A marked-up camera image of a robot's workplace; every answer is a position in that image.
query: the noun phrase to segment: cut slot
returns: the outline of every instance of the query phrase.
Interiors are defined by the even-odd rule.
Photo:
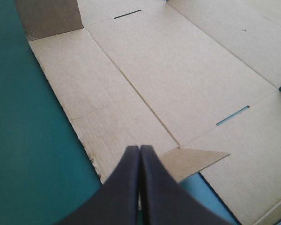
[[[235,117],[236,115],[242,113],[244,110],[246,110],[246,109],[248,109],[248,108],[250,108],[249,105],[247,105],[246,107],[242,108],[241,110],[238,110],[237,112],[233,113],[232,115],[228,116],[227,118],[223,119],[221,122],[218,122],[216,125],[217,125],[217,126],[221,125],[222,123],[224,123],[224,122],[230,120],[231,118],[233,118],[233,117]]]
[[[127,13],[127,14],[124,14],[124,15],[120,15],[120,16],[114,17],[114,19],[118,19],[118,18],[120,18],[120,17],[126,16],[126,15],[130,15],[130,14],[132,14],[132,13],[137,13],[137,12],[140,12],[140,11],[141,11],[141,10],[139,9],[139,10],[136,10],[136,11],[134,11],[134,12],[130,12],[130,13]]]

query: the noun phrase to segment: black plastic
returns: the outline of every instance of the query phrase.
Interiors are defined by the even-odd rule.
[[[103,186],[59,225],[135,225],[140,150],[129,146]]]
[[[147,225],[229,225],[172,179],[152,146],[141,146],[140,157],[141,207]]]

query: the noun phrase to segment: corrugated cardboard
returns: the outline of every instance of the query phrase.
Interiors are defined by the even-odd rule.
[[[30,46],[102,182],[127,145],[149,143],[158,155],[165,154],[163,157],[177,147],[85,29],[31,41]],[[166,157],[167,168],[177,177],[184,163],[184,179],[226,155],[189,152],[185,158],[177,157],[173,164],[173,158]],[[194,167],[191,160],[185,160],[190,157],[199,164]]]
[[[28,40],[83,28],[77,0],[15,0]]]
[[[160,0],[78,0],[78,5],[83,25],[90,26],[160,2]]]
[[[166,3],[86,29],[180,146],[277,90]]]
[[[281,0],[242,0],[265,18],[281,26]]]
[[[281,94],[266,81],[281,83],[281,29],[239,0],[79,1],[95,40],[81,29],[30,46],[101,181],[131,144],[154,145],[176,180],[231,152],[202,174],[244,225],[281,219]]]
[[[231,153],[201,173],[241,224],[270,225],[281,219],[281,93],[187,148]]]
[[[241,0],[168,3],[270,83],[281,86],[281,27]]]
[[[227,153],[220,151],[177,148],[160,156],[160,161],[171,176],[181,182],[226,156]]]

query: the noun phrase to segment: green surface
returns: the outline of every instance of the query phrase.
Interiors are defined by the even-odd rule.
[[[0,0],[0,225],[51,224],[99,187],[27,44],[13,1]],[[182,187],[237,224],[200,175]]]

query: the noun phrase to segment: cardboard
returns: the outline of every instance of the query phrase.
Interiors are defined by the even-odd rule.
[[[281,27],[241,0],[168,3],[270,83],[281,86]]]
[[[219,151],[176,148],[160,156],[160,161],[177,182],[182,182],[228,155]]]
[[[30,46],[102,182],[127,145],[149,143],[158,155],[165,154],[163,157],[177,147],[85,29],[31,41]],[[195,168],[185,168],[184,178],[227,155],[199,153],[206,160]],[[184,155],[196,156],[193,152]],[[188,165],[185,158],[166,160],[174,176],[182,162]]]
[[[160,3],[160,0],[78,0],[84,26]]]
[[[229,151],[201,171],[243,225],[281,219],[281,93],[199,137],[186,148]]]
[[[15,0],[28,40],[83,28],[77,0]]]
[[[281,0],[242,0],[281,27]]]
[[[85,28],[181,147],[277,90],[165,2]]]
[[[102,182],[127,145],[177,181],[225,157],[202,174],[237,219],[281,219],[278,25],[240,0],[79,0],[91,36],[74,0],[16,4],[28,39],[50,36],[30,46]]]
[[[271,225],[281,220],[281,200],[263,215],[254,225]]]

